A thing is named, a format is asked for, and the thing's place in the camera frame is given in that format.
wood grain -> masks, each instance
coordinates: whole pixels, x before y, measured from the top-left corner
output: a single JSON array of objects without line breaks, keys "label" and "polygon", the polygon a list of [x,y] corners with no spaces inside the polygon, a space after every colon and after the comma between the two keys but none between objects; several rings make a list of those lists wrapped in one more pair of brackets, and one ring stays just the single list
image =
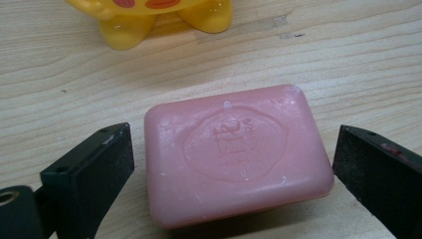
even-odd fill
[{"label": "wood grain", "polygon": [[0,3],[0,188],[38,173],[97,129],[132,128],[136,169],[99,238],[391,238],[337,181],[330,196],[174,231],[146,194],[143,116],[152,106],[280,84],[301,87],[329,158],[339,126],[422,153],[422,1],[233,0],[233,26],[198,32],[158,17],[118,52],[64,1]]}]

yellow plastic toy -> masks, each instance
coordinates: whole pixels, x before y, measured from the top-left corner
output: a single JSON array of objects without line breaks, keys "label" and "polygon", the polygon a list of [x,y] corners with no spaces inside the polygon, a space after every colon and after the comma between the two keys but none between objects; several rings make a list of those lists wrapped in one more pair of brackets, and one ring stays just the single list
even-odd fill
[{"label": "yellow plastic toy", "polygon": [[231,0],[67,0],[99,19],[108,45],[126,50],[139,44],[151,30],[157,14],[177,12],[194,28],[219,33],[230,27]]}]

soap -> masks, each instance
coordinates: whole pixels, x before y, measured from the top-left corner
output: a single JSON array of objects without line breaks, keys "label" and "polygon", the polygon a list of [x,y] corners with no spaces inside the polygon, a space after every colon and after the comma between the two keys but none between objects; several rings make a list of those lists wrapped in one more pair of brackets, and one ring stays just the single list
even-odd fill
[{"label": "soap", "polygon": [[323,197],[333,186],[296,86],[155,106],[144,126],[150,213],[164,228]]}]

black plastic jaw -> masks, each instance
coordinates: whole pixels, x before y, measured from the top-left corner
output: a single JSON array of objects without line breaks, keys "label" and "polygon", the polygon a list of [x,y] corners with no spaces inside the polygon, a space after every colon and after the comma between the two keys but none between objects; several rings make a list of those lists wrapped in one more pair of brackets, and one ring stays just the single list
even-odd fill
[{"label": "black plastic jaw", "polygon": [[332,165],[346,188],[397,238],[422,238],[422,157],[342,125]]},{"label": "black plastic jaw", "polygon": [[133,173],[130,126],[105,127],[41,172],[43,186],[0,190],[0,238],[94,238]]}]

screw hole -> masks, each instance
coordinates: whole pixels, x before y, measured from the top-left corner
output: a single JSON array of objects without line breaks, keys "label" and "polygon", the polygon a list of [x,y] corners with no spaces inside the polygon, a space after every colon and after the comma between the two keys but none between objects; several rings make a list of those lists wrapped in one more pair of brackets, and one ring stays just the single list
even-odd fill
[{"label": "screw hole", "polygon": [[0,194],[0,206],[6,205],[9,202],[12,202],[19,196],[17,191],[8,191]]},{"label": "screw hole", "polygon": [[57,172],[63,173],[66,172],[69,168],[67,166],[61,166],[56,169]]}]

